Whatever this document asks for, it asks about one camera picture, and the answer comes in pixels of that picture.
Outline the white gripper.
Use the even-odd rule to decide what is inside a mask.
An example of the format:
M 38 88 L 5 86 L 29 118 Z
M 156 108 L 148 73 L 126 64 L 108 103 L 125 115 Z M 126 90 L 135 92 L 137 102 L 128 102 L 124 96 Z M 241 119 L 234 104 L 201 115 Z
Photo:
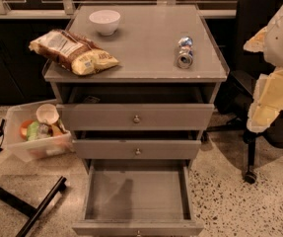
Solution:
M 267 27 L 244 44 L 249 52 L 263 52 L 263 47 L 265 61 L 277 68 L 269 75 L 261 74 L 255 84 L 247 121 L 248 130 L 254 133 L 268 129 L 283 111 L 283 5 Z

